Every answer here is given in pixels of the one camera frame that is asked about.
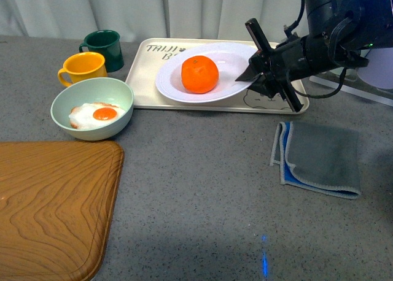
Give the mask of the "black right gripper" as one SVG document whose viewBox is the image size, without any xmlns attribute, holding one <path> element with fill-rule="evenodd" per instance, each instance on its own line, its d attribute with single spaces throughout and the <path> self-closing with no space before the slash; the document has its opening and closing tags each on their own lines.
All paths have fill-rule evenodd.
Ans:
<svg viewBox="0 0 393 281">
<path fill-rule="evenodd" d="M 249 58 L 249 65 L 236 82 L 251 82 L 249 89 L 269 98 L 279 94 L 294 112 L 303 108 L 291 82 L 306 77 L 310 71 L 306 59 L 309 35 L 295 37 L 272 48 L 258 21 L 251 18 L 245 23 L 257 51 Z"/>
</svg>

